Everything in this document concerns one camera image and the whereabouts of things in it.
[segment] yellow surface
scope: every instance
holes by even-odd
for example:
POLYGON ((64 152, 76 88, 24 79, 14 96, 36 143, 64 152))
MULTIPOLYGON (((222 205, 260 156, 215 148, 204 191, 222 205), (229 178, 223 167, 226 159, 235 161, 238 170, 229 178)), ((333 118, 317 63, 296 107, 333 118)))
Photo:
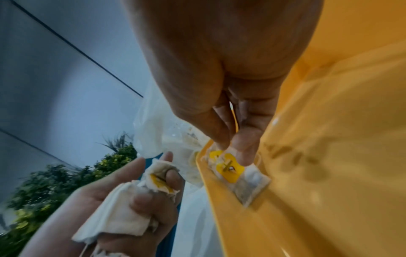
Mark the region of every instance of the yellow surface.
POLYGON ((272 182, 249 208, 198 155, 226 256, 406 256, 405 3, 326 1, 261 140, 272 182))

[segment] foliage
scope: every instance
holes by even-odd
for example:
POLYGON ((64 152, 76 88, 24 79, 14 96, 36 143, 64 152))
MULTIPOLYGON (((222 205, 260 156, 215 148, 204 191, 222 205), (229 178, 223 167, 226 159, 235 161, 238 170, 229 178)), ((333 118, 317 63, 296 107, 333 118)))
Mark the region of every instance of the foliage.
POLYGON ((8 207, 16 211, 11 229, 0 235, 0 256, 17 257, 39 227, 76 189, 99 180, 135 159, 137 152, 123 135, 107 146, 114 154, 106 155, 93 168, 72 171, 64 165, 47 166, 45 171, 31 173, 19 186, 8 207))

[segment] white plastic bag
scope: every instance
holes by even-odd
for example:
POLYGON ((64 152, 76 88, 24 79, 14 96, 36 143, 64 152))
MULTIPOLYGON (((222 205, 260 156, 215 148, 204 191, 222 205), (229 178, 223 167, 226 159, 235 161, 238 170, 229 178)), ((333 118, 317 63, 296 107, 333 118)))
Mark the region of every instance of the white plastic bag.
POLYGON ((195 157, 210 138, 173 114, 154 80, 148 85, 134 128, 134 148, 141 156, 152 158, 172 151, 173 164, 182 177, 196 186, 203 185, 195 157))

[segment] wall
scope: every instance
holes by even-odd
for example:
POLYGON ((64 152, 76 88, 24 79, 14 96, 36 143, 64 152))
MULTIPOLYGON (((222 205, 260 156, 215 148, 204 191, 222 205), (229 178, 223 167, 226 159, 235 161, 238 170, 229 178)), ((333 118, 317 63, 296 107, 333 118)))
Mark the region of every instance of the wall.
POLYGON ((46 164, 109 153, 151 76, 118 1, 1 1, 0 24, 1 202, 46 164))

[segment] small packet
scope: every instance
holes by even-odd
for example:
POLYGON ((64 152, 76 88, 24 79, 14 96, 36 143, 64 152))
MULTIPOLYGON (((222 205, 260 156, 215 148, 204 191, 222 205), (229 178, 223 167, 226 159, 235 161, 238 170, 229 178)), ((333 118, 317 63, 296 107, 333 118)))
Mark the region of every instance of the small packet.
MULTIPOLYGON (((244 207, 248 207, 271 179, 262 174, 255 164, 247 167, 239 165, 236 154, 237 150, 232 147, 222 151, 213 144, 204 158, 215 175, 237 196, 244 207)), ((258 165, 260 161, 258 155, 255 163, 258 165)))

